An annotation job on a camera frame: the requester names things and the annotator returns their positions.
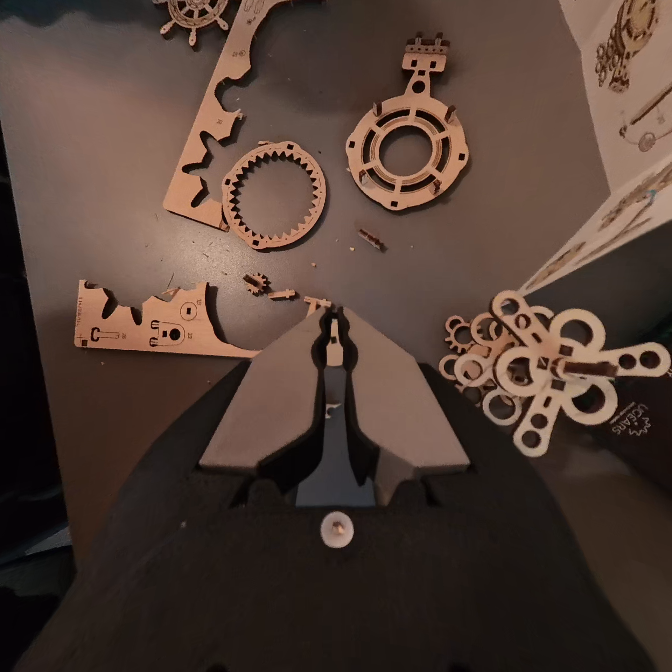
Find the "curved wooden sheet remnant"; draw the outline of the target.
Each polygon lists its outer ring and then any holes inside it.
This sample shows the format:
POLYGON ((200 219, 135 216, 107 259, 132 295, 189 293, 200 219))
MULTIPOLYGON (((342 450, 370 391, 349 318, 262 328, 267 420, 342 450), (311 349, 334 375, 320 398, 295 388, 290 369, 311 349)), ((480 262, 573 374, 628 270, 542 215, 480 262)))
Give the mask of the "curved wooden sheet remnant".
POLYGON ((217 229, 228 229, 223 221, 221 196, 208 195, 194 205, 204 186, 199 176, 186 169, 201 165, 205 160, 208 149, 205 137, 217 142, 229 138, 233 123, 243 117, 239 110, 224 109, 216 89, 226 80, 239 80, 247 74, 256 30, 272 8, 281 4, 284 1, 241 1, 167 189, 163 201, 165 210, 217 229))

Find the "wooden ship wheel part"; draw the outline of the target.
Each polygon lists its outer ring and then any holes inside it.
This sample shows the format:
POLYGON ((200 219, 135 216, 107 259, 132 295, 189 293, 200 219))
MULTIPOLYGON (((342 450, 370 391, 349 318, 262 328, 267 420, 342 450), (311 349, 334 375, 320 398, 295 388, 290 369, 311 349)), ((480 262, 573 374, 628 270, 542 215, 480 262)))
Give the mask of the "wooden ship wheel part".
POLYGON ((217 25, 224 32, 229 24, 223 14, 228 1, 152 1, 154 5, 165 5, 169 20, 160 28, 160 34, 166 37, 174 27, 188 32, 188 44, 192 48, 197 45, 197 34, 201 29, 217 25))

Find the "folded paper instruction booklet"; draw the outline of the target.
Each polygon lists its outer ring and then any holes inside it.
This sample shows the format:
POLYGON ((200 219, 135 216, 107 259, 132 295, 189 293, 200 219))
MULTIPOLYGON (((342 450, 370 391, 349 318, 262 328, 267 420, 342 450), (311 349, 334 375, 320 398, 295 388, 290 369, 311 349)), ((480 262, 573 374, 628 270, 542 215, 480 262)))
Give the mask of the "folded paper instruction booklet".
POLYGON ((610 197, 522 287, 526 295, 671 221, 671 2, 560 1, 610 197))

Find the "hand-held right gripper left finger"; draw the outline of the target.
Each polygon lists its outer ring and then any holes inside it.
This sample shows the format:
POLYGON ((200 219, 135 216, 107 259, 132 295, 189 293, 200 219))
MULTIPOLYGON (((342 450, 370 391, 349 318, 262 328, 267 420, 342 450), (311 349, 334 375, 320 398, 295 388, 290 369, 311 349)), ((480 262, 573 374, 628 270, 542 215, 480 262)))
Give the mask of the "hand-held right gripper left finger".
POLYGON ((252 360, 199 461, 206 470, 298 487, 323 455, 330 308, 319 308, 252 360))

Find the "wooden ring tower model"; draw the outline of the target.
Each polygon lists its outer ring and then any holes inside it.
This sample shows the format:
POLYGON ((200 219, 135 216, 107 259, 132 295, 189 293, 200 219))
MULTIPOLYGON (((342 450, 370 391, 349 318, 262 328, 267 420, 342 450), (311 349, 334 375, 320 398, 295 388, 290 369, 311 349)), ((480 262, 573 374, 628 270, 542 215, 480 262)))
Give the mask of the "wooden ring tower model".
POLYGON ((470 322, 450 317, 446 331, 454 352, 440 360, 440 374, 464 394, 475 389, 486 417, 513 426, 516 448, 530 458, 546 453, 560 412, 584 426, 604 424, 616 414, 615 380, 660 377, 671 366, 661 344, 605 349, 596 315, 554 314, 511 290, 470 322))

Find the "round wooden frame assembly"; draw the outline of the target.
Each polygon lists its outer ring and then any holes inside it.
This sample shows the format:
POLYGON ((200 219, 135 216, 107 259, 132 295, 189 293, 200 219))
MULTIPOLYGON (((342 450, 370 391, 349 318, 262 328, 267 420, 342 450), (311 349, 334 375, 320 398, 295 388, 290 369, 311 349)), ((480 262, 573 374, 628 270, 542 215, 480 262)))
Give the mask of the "round wooden frame assembly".
POLYGON ((432 74, 446 67, 449 41, 438 33, 418 33, 405 46, 402 69, 411 72, 404 94, 376 102, 350 134, 345 150, 349 171, 357 187, 388 210, 399 212, 423 206, 449 189, 466 167, 469 150, 454 105, 431 94, 432 74), (409 175, 385 168, 381 148, 391 133, 422 132, 431 143, 427 163, 409 175))

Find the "long wooden sheet remnant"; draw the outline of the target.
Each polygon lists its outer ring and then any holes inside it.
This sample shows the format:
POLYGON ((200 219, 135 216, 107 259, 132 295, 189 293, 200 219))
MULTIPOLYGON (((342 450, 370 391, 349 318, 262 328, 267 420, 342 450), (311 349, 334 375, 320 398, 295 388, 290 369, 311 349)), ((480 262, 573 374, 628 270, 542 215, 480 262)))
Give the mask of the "long wooden sheet remnant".
POLYGON ((164 352, 197 356, 252 359, 259 350, 239 348, 220 339, 208 314, 203 281, 193 290, 174 289, 171 300, 151 296, 142 304, 140 322, 130 307, 110 301, 105 288, 79 281, 74 344, 83 349, 164 352))

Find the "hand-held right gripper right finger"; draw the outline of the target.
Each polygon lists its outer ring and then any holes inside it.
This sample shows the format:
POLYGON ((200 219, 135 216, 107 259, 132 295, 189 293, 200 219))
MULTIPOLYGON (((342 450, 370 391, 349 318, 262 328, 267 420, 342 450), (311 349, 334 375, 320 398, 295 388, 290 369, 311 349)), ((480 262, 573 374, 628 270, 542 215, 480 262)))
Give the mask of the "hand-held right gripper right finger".
POLYGON ((464 472, 470 459, 416 359, 349 308, 338 310, 337 321, 357 482, 369 478, 385 506, 401 483, 464 472))

